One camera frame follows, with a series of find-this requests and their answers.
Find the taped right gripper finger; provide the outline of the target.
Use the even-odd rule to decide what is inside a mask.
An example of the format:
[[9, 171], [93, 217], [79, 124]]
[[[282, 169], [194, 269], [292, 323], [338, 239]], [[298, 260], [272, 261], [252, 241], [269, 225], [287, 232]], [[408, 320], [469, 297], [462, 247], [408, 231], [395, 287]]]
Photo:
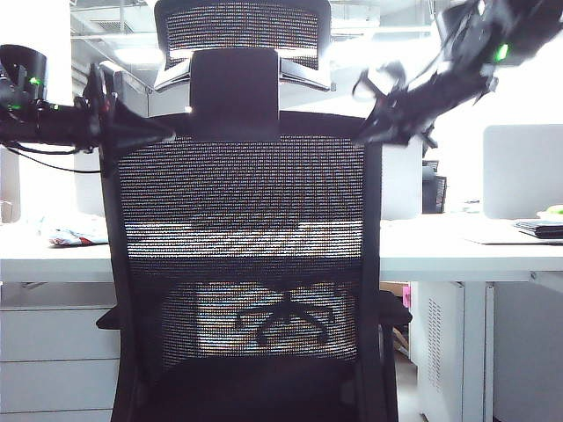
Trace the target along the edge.
[[358, 140], [407, 140], [405, 93], [392, 93], [378, 98], [370, 115], [362, 123]]
[[417, 120], [398, 108], [374, 108], [359, 129], [359, 143], [408, 144]]

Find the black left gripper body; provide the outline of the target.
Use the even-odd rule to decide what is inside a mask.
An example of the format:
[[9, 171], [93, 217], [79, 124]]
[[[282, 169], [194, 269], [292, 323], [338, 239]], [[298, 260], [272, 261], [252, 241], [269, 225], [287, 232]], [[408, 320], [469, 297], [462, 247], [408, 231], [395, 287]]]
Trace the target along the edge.
[[78, 150], [91, 152], [99, 146], [113, 124], [117, 98], [113, 82], [107, 82], [106, 72], [93, 63], [82, 96], [74, 99], [79, 111]]

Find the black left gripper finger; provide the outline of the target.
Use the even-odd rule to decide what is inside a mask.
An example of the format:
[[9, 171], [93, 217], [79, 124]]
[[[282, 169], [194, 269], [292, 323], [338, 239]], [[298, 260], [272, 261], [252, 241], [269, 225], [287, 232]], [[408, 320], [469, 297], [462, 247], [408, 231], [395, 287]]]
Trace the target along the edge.
[[175, 136], [175, 131], [155, 120], [131, 111], [118, 97], [113, 98], [112, 135]]
[[110, 143], [116, 149], [140, 149], [174, 138], [175, 132], [166, 127], [116, 127], [111, 133]]

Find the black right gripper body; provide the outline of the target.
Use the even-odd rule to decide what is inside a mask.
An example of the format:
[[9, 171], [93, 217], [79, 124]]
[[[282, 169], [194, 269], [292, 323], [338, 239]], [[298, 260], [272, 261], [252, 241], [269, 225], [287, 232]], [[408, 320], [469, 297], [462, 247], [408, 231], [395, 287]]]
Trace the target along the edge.
[[405, 93], [405, 99], [402, 102], [405, 113], [412, 115], [417, 120], [413, 137], [421, 138], [423, 148], [437, 148], [438, 143], [431, 136], [437, 116], [436, 105], [431, 105], [432, 97], [435, 95], [434, 83], [437, 73], [434, 72], [424, 83], [410, 89], [406, 82], [406, 71], [401, 62], [387, 62], [381, 66], [381, 70], [392, 80], [392, 87], [388, 95]]

